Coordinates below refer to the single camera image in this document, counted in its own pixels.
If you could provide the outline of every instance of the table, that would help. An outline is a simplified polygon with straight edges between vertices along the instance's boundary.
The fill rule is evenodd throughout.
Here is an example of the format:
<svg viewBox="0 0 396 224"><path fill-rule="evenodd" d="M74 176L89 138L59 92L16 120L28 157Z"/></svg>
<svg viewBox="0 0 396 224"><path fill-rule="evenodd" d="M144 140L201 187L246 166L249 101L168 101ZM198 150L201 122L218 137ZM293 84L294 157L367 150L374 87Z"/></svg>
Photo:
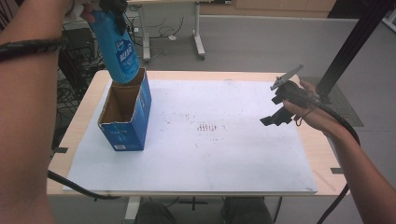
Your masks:
<svg viewBox="0 0 396 224"><path fill-rule="evenodd" d="M198 55L204 59L205 58L205 50L202 44L201 36L199 33L199 14L200 14L200 3L196 0L128 0L129 5L135 6L137 8L137 12L140 18L140 25L142 27L143 32L143 61L148 63L150 60L150 51L149 51L149 34L146 31L145 24L145 13L143 5L159 5L159 4L174 4L174 3L193 3L194 4L194 16L195 16L195 29L192 31L192 36L194 37L195 46L198 51Z"/></svg>
<svg viewBox="0 0 396 224"><path fill-rule="evenodd" d="M186 72L186 71L148 71L148 79L185 79L185 80L254 80L274 81L277 73L236 73L236 72ZM98 72L92 80L91 86L74 116L60 147L68 147L66 153L57 153L49 165L49 169L59 175L67 176L71 164L92 113L101 98L110 76L107 71ZM332 168L339 167L326 137L303 123L298 128L302 139L306 157L311 166L318 192L315 195L338 195L346 181L343 175L332 173ZM65 191L63 186L49 180L48 195L77 194L74 191ZM119 195L142 195L131 192L117 192ZM172 192L160 192L157 195L172 195Z"/></svg>

